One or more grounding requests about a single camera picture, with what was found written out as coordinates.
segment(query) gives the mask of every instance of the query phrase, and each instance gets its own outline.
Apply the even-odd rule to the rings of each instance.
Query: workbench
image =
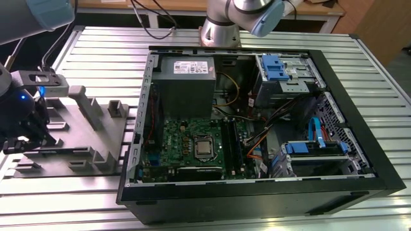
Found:
[[[152,0],[138,1],[148,9],[156,10],[160,14],[164,12],[154,5]],[[185,16],[205,16],[207,0],[158,0],[158,4],[169,12],[170,15]],[[120,2],[105,2],[101,0],[80,0],[78,1],[80,13],[130,13],[134,14],[129,0]],[[324,7],[321,4],[312,4],[303,2],[297,7],[297,20],[323,21],[323,27],[319,33],[331,33],[336,22],[344,16],[344,10],[335,4],[332,8]],[[158,28],[157,15],[144,9],[138,12],[148,16],[149,27]],[[283,19],[293,20],[293,12]]]
[[[157,36],[166,31],[150,29]],[[261,39],[241,32],[240,41],[243,47],[323,51],[408,188],[388,197],[364,201],[333,215],[168,224],[156,226],[154,230],[408,230],[411,100],[364,44],[348,35],[303,33],[271,33]],[[53,64],[70,85],[86,86],[85,94],[97,97],[100,104],[120,99],[130,106],[122,157],[132,141],[149,45],[199,46],[199,31],[180,29],[164,40],[154,40],[140,28],[76,27]],[[152,230],[124,206],[116,205],[118,176],[13,179],[9,176],[20,157],[20,154],[0,155],[2,231]]]

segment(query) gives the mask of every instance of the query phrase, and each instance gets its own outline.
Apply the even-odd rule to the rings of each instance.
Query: wooden table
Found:
[[[134,13],[129,0],[121,2],[101,3],[101,0],[78,0],[81,13]],[[152,10],[158,10],[152,0],[138,1]],[[157,0],[170,15],[205,16],[207,1],[205,0]],[[335,4],[333,8],[327,8],[321,4],[303,2],[297,8],[297,19],[311,21],[324,21],[320,33],[331,33],[339,17],[344,15],[343,8]],[[150,28],[158,28],[157,16],[154,13],[140,10],[141,14],[148,15]],[[293,19],[293,13],[287,15],[284,19]]]

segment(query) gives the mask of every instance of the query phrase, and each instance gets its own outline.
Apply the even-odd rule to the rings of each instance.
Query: power supply label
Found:
[[[174,62],[174,74],[208,74],[207,62]]]

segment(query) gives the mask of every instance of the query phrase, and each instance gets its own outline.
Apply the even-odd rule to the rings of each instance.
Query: cpu socket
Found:
[[[215,157],[213,138],[209,135],[193,136],[195,153],[193,156],[200,161],[208,161]]]

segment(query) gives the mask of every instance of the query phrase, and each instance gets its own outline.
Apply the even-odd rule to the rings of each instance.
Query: mesh vent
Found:
[[[317,103],[317,109],[312,113],[312,116],[317,117],[320,119],[320,122],[323,123],[325,130],[329,134],[329,138],[336,141],[341,141],[347,143],[351,151],[351,155],[357,157],[356,161],[359,162],[360,167],[368,167],[368,164],[365,163],[365,160],[361,155],[361,151],[359,149],[359,146],[352,141],[353,136],[348,134],[352,134],[349,129],[337,127],[337,123],[344,123],[344,120],[337,117],[335,109],[332,108],[331,102],[327,97],[323,97]]]

